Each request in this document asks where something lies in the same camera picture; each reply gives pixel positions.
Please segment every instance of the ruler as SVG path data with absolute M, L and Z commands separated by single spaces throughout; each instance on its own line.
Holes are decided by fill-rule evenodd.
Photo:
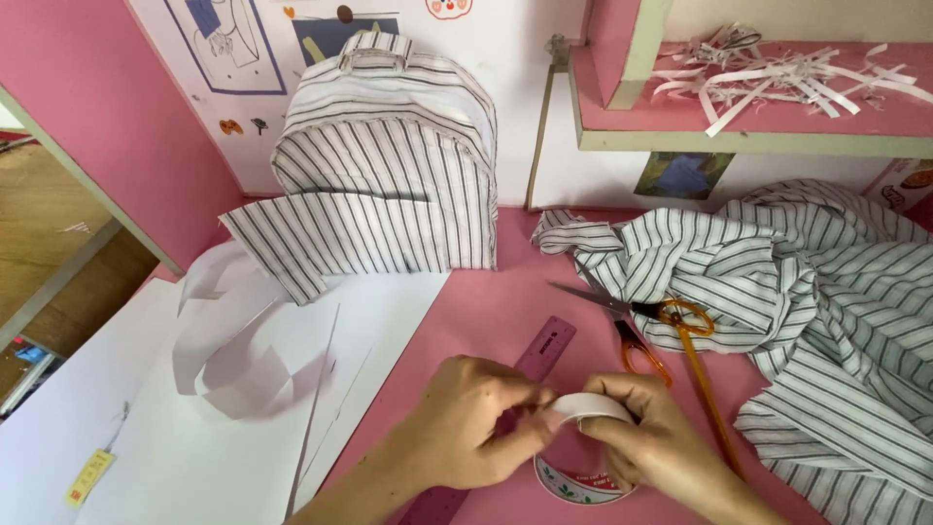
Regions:
M 564 353 L 577 328 L 569 322 L 551 316 L 537 333 L 531 345 L 515 363 L 515 369 L 532 381 L 542 381 Z M 425 490 L 409 507 L 399 525 L 448 525 L 469 490 L 434 487 Z

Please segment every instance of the pink desk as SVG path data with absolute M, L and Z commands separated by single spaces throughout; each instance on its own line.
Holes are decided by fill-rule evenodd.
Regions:
M 634 214 L 586 213 L 591 220 L 626 220 Z M 359 461 L 366 450 L 415 405 L 438 364 L 456 354 L 515 363 L 549 316 L 574 324 L 577 335 L 547 379 L 554 388 L 576 392 L 590 373 L 621 370 L 618 336 L 598 306 L 570 297 L 548 279 L 579 283 L 571 262 L 542 255 L 528 242 L 537 214 L 500 209 L 499 271 L 454 271 L 421 326 L 398 360 L 379 395 L 343 450 L 327 482 Z M 715 446 L 702 402 L 691 382 L 686 357 L 657 352 L 675 379 L 673 395 L 709 443 Z M 767 381 L 747 357 L 703 355 L 722 416 L 735 420 L 739 407 Z M 796 492 L 768 472 L 755 449 L 735 430 L 731 439 L 749 483 L 770 504 L 797 524 L 826 523 Z M 394 524 L 397 518 L 388 523 Z M 639 491 L 613 504 L 576 506 L 548 494 L 526 463 L 505 483 L 473 490 L 453 520 L 455 525 L 606 523 L 703 523 L 654 489 Z

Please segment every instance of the scissors blade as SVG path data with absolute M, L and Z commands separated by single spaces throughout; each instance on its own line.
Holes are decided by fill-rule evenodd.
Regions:
M 548 281 L 550 285 L 558 290 L 566 291 L 567 293 L 572 293 L 581 299 L 586 299 L 591 303 L 596 303 L 599 306 L 602 306 L 610 312 L 615 312 L 617 314 L 626 314 L 629 310 L 632 309 L 632 306 L 628 303 L 624 303 L 618 299 L 610 297 L 608 295 L 603 295 L 602 293 L 596 293 L 594 291 L 581 290 L 579 288 L 574 288 L 572 286 L 567 286 L 559 282 Z

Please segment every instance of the tape roll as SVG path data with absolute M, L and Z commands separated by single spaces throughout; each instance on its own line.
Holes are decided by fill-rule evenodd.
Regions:
M 551 410 L 565 415 L 561 424 L 586 418 L 607 417 L 634 424 L 624 406 L 614 399 L 596 393 L 575 393 L 560 397 Z M 535 474 L 541 485 L 554 496 L 571 504 L 608 504 L 631 492 L 622 492 L 607 473 L 581 475 L 556 469 L 540 456 L 535 456 Z

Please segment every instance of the poster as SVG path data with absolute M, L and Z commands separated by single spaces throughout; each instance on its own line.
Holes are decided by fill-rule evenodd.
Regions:
M 286 94 L 255 0 L 164 0 L 212 92 Z
M 341 54 L 343 44 L 357 33 L 382 31 L 398 35 L 398 18 L 359 15 L 351 21 L 339 19 L 293 19 L 292 27 L 301 46 L 305 65 L 312 66 Z
M 735 153 L 652 151 L 635 194 L 704 201 L 726 172 Z
M 897 212 L 914 207 L 933 192 L 933 159 L 895 159 L 865 196 Z

